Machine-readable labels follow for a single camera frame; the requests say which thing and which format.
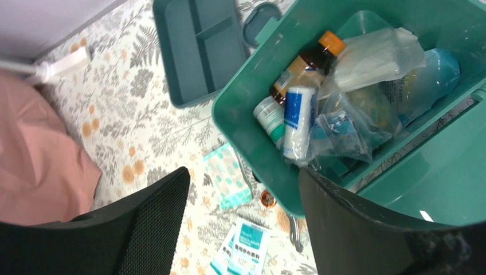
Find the yellow cotton ball bag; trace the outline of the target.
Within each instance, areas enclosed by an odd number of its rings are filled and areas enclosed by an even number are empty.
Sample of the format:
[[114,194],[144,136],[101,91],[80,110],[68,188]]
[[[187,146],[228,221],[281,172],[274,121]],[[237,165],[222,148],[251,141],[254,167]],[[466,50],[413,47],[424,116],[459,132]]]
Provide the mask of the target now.
[[393,136],[397,136],[402,131],[396,109],[378,84],[349,91],[345,95],[354,107],[359,108],[379,128]]

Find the small blue white packet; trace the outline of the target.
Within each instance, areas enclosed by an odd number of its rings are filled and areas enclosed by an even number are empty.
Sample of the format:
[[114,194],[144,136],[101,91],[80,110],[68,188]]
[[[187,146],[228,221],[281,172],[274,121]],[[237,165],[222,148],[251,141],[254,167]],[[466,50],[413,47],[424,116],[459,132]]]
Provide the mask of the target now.
[[372,160],[370,142],[344,111],[318,115],[311,128],[309,148],[315,156],[336,156],[363,162]]

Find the brown orange-cap syrup bottle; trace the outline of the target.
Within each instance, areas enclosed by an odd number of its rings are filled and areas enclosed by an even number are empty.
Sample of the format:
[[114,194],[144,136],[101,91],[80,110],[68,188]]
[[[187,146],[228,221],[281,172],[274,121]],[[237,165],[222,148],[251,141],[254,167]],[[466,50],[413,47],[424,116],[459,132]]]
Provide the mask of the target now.
[[337,35],[331,31],[325,32],[316,44],[299,52],[270,88],[270,95],[277,103],[284,105],[290,87],[320,86],[345,47],[346,44]]

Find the white gauze pad bag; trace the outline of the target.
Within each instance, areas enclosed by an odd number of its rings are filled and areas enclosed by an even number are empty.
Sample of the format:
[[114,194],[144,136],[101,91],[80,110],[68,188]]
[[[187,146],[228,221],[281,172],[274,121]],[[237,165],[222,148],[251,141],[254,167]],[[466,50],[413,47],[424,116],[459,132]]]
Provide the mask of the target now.
[[425,51],[418,38],[402,27],[348,38],[345,43],[347,46],[323,83],[329,93],[397,80],[426,65]]

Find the blue packet clear bag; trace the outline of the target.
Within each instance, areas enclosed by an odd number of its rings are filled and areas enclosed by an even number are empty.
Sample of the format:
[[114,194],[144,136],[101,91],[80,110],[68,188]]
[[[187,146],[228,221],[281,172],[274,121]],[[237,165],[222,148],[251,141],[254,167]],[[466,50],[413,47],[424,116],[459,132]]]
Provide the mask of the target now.
[[425,58],[425,67],[415,68],[401,79],[379,83],[403,127],[430,110],[460,82],[460,65],[448,49],[427,50]]

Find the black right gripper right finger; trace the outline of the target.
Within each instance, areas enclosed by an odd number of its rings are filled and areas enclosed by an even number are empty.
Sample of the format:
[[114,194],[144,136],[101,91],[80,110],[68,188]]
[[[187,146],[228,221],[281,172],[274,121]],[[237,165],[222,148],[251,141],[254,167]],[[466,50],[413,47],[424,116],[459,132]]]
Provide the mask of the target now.
[[485,223],[414,218],[346,190],[310,168],[299,190],[319,274],[484,274]]

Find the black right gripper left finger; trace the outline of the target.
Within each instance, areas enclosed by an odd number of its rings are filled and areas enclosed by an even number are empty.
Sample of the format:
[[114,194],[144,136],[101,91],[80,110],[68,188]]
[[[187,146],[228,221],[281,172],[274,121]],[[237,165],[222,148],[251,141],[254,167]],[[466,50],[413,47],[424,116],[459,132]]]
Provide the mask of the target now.
[[1,223],[1,273],[169,274],[189,189],[180,167],[68,222]]

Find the white medicine bottle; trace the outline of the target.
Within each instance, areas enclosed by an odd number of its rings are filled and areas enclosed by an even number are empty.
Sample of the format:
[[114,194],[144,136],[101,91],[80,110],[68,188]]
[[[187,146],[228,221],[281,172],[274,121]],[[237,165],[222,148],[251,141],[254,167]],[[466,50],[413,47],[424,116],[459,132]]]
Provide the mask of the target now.
[[268,96],[257,104],[253,110],[253,116],[276,147],[280,149],[285,131],[284,108],[272,96]]

